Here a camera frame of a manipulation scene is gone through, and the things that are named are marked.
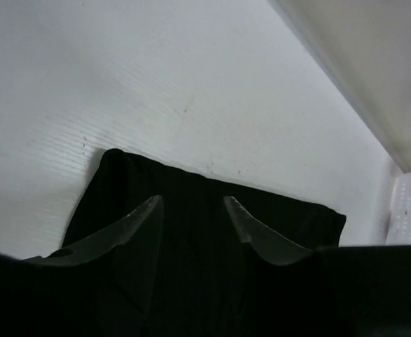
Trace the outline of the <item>white plastic basket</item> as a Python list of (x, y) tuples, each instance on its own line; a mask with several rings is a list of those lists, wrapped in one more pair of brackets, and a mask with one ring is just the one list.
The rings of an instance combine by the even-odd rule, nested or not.
[(386, 245), (411, 245), (411, 173), (396, 179)]

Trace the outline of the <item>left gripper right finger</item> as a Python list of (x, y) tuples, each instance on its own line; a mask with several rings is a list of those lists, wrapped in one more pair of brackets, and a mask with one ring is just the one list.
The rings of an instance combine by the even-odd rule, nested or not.
[(288, 266), (313, 255), (312, 250), (289, 240), (254, 218), (236, 198), (225, 197), (224, 205), (240, 241), (249, 244), (267, 263)]

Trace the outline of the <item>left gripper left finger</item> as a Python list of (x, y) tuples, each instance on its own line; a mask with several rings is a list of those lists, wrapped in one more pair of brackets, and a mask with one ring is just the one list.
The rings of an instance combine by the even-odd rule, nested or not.
[(154, 196), (122, 219), (59, 249), (26, 261), (50, 268), (92, 267), (110, 260), (113, 283), (141, 312), (148, 312), (163, 232), (163, 198)]

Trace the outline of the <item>black tank top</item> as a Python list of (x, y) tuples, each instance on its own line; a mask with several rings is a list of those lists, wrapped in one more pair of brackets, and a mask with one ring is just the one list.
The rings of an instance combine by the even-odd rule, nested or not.
[(157, 281), (146, 336), (343, 336), (330, 281), (315, 258), (287, 267), (247, 256), (224, 206), (307, 248), (336, 246), (346, 218), (320, 204), (213, 180), (119, 149), (107, 150), (64, 245), (97, 232), (148, 198), (163, 198)]

